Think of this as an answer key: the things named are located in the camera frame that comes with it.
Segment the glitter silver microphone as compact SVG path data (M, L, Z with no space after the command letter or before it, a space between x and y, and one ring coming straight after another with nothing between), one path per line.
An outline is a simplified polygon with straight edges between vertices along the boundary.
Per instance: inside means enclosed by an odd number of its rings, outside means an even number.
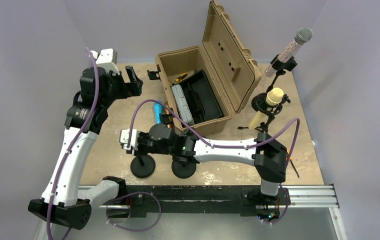
M287 62L290 57L293 57L301 46L307 43L313 36L313 30L310 27L303 27L297 31L294 39L278 54L278 60Z

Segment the black toolbox tray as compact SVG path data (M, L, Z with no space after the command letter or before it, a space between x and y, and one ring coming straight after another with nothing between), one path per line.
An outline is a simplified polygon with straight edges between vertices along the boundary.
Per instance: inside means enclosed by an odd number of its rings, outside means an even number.
M184 91L194 124L224 116L204 70L196 71L179 85Z

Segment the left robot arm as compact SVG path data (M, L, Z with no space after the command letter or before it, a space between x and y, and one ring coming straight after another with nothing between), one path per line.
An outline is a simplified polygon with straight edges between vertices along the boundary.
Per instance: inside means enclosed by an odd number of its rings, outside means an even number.
M106 176L96 186L79 192L79 183L89 152L108 117L107 110L115 100L140 96L143 82L132 66L125 67L129 82L121 73L98 67L82 72L80 91L66 114L62 149L53 175L40 198L32 199L28 211L52 224L83 229L93 209L108 201L119 205L127 198L124 179Z

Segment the grey small parts case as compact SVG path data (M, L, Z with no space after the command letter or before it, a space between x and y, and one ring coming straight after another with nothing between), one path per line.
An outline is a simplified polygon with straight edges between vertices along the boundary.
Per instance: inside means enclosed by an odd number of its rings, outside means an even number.
M195 122L192 117L189 104L185 98L182 87L179 84L176 84L176 85L173 85L171 89L172 89L172 93L174 95L174 99L176 101L176 105L177 105L181 119L189 126L193 126Z

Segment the black shock-mount desk stand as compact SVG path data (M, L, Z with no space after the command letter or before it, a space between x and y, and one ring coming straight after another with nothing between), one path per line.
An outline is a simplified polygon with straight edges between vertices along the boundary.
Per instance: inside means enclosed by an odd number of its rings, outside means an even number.
M189 162L187 160L179 160L174 158L172 161L171 169L173 174L181 179L187 179L191 177L196 171L196 163Z

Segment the gold microphone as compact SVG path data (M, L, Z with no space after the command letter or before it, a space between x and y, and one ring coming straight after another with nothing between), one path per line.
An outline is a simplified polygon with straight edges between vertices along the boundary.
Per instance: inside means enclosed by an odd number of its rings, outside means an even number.
M165 103L165 106L166 107L169 107L169 104L168 104L168 101L166 101ZM164 114L167 115L168 117L168 124L173 124L173 115L170 113L170 111L168 109L166 109L165 107L163 108L163 111L164 111Z

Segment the cream yellow microphone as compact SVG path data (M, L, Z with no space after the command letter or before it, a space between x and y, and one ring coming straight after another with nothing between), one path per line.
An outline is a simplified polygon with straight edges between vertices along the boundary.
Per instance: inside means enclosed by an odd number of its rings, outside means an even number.
M261 132L267 132L269 124L275 119L282 109L282 100L284 92L282 89L275 87L269 92L261 93L255 97L256 114L249 123L248 128L256 128Z

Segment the aluminium frame rails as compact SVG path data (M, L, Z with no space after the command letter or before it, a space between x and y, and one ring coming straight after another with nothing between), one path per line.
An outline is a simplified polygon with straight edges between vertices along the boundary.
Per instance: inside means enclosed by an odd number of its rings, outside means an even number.
M68 230L83 229L96 208L122 204L130 216L146 213L207 213L256 216L268 225L276 224L290 207L339 207L335 190L328 186L282 186L291 150L276 136L260 133L249 146L230 147L231 162L254 166L262 178L260 185L166 186L127 185L118 177L106 176L98 185L80 191L79 181L87 156L96 141L107 111L118 99L139 96L143 82L133 67L126 67L130 82L121 71L97 65L85 69L81 89L67 112L62 151L42 196L32 199L28 211L47 225Z

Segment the tan plastic toolbox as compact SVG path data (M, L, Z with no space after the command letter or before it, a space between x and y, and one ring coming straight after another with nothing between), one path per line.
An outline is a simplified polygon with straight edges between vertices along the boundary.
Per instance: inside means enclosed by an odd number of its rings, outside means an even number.
M224 8L209 3L201 45L162 52L155 59L169 107L179 113L172 86L180 82L192 110L193 129L202 136L220 133L248 103L262 74L245 48Z

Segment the black tripod shock-mount stand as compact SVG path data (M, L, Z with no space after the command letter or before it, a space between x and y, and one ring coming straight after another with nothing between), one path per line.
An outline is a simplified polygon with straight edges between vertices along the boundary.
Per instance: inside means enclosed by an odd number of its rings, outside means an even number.
M257 126L255 126L255 130L261 133L267 133L269 131L270 123L276 118L283 108L284 103L291 103L291 100L287 94L284 94L281 101L270 107L266 103L267 94L265 92L258 94L251 101L251 106L254 110L260 111L265 118L263 118Z

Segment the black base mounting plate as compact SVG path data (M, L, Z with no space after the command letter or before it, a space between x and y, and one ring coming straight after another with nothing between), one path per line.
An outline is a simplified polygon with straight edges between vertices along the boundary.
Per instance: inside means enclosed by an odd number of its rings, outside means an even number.
M131 197L106 202L107 206L130 206L131 217L147 213L238 214L241 217L277 219L280 208L290 203L287 190L277 197L261 196L258 185L128 185Z

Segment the yellow black tool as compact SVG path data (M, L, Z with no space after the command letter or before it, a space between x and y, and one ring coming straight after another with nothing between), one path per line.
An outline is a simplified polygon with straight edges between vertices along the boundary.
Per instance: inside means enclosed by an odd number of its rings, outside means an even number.
M186 77L188 76L188 73L182 73L179 76L177 76L174 80L175 83L180 83L182 82Z

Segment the blue microphone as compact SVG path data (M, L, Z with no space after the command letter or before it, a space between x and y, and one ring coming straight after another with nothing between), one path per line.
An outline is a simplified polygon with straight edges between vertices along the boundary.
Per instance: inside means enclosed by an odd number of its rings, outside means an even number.
M155 118L155 124L162 123L162 113L163 113L163 106L157 102L153 103L153 111L154 111L154 118Z

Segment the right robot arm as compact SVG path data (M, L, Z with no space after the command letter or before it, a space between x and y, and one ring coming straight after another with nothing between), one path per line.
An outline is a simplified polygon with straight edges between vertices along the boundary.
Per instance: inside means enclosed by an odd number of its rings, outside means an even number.
M212 140L195 132L177 134L162 123L149 132L130 129L124 143L139 164L148 154L172 157L172 171L181 179L191 177L196 165L207 162L229 162L253 166L261 178L259 199L269 204L278 197L280 184L286 180L287 148L275 137L260 132L244 140Z

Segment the black round-base mic stand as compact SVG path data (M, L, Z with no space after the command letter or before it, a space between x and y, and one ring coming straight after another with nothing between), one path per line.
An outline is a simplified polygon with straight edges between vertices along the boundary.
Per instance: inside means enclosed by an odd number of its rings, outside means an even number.
M131 161L130 169L137 178L147 178L151 176L156 168L156 162L153 157L139 152L134 153L134 158Z

